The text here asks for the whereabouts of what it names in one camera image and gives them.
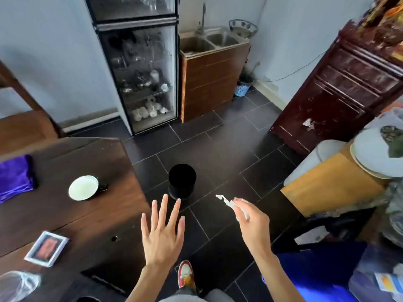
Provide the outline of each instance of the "red sneaker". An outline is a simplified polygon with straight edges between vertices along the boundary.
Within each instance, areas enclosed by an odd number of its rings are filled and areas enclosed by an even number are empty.
[[[192,265],[188,260],[184,260],[178,269],[178,285],[179,288],[189,286],[196,290],[195,277],[193,275]]]

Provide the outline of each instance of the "left hand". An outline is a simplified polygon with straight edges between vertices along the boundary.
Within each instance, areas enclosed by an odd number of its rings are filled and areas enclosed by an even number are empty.
[[[179,257],[183,246],[184,216],[179,219],[178,231],[175,234],[181,200],[178,199],[165,226],[168,195],[164,194],[158,214],[157,200],[151,205],[151,230],[147,226],[145,213],[141,216],[141,233],[146,266],[157,266],[170,269]]]

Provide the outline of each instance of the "black plastic cup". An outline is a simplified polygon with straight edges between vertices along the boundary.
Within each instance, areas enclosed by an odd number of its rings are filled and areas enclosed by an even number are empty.
[[[168,174],[169,195],[174,199],[188,198],[196,183],[196,172],[190,165],[176,164]]]

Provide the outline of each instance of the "jeans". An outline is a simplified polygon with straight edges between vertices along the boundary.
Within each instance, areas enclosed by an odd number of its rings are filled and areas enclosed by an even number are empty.
[[[175,295],[198,295],[197,292],[189,287],[189,286],[184,286],[181,289],[179,289]],[[234,300],[227,295],[225,292],[219,289],[213,289],[210,291],[205,297],[204,300],[207,302],[234,302]]]

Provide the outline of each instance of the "white wall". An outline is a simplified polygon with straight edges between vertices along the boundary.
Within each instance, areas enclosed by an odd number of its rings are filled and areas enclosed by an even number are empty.
[[[361,16],[373,0],[267,0],[252,38],[248,66],[256,61],[261,81],[280,79],[308,64],[326,51],[338,30]],[[308,77],[320,57],[270,89],[288,103]]]
[[[181,0],[179,31],[195,30],[202,21],[203,2],[206,4],[204,26],[227,26],[231,19],[244,19],[258,24],[265,0]]]
[[[0,0],[0,25],[0,60],[57,122],[115,107],[84,0]],[[0,90],[0,117],[27,110]]]

